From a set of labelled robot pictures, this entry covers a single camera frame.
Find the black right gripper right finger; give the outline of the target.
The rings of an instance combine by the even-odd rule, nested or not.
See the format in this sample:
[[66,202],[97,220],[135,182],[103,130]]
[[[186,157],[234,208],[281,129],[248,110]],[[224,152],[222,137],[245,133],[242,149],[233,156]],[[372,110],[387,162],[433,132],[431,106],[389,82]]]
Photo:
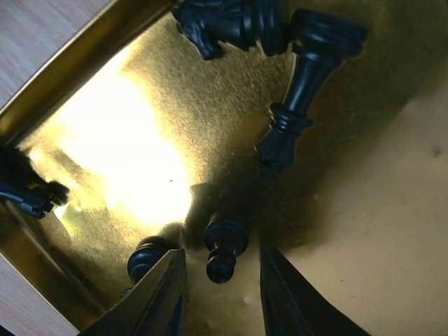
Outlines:
[[260,252],[266,335],[367,335],[332,306],[277,249]]

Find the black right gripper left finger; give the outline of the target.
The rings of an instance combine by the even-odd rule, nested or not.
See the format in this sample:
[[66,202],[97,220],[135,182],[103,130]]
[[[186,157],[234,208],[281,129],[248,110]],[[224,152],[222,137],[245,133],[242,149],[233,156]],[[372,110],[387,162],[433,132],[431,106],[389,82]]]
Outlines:
[[136,286],[81,335],[182,335],[186,319],[185,250],[166,252]]

